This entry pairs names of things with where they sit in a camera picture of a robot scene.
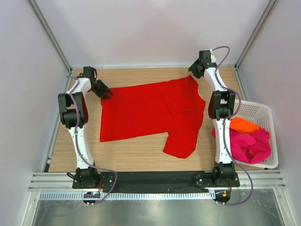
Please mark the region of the red t shirt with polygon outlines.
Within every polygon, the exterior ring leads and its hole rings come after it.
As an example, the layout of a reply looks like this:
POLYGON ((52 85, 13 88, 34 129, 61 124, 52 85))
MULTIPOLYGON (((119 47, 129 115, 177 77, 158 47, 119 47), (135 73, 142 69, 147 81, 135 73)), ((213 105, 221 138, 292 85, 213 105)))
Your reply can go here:
POLYGON ((206 103, 192 76, 112 92, 101 100, 100 142, 166 132, 164 153, 185 159, 196 150, 206 103))

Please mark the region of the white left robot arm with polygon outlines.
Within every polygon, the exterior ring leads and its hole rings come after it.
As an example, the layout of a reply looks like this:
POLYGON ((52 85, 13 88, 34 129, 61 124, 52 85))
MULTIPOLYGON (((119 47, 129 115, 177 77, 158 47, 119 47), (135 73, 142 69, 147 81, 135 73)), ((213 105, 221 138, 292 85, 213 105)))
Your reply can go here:
POLYGON ((72 138, 77 159, 75 174, 67 175, 73 179, 73 188, 96 188, 101 185, 101 178, 87 140, 88 110, 85 95, 93 92, 100 99, 109 99, 113 93, 98 79, 97 70, 91 66, 83 67, 82 73, 70 78, 75 80, 74 85, 58 95, 60 120, 72 138))

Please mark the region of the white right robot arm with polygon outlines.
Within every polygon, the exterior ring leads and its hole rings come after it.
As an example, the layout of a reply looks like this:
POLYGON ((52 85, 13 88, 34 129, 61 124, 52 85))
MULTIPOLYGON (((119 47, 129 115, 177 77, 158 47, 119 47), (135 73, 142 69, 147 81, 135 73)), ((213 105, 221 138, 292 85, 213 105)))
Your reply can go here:
POLYGON ((204 77, 212 89, 208 116, 214 125, 216 154, 211 172, 201 171, 194 175, 197 187, 239 187, 235 161, 230 148, 230 120, 238 93, 226 86, 219 74, 219 65, 212 50, 199 51, 198 59, 189 67, 195 78, 204 77))

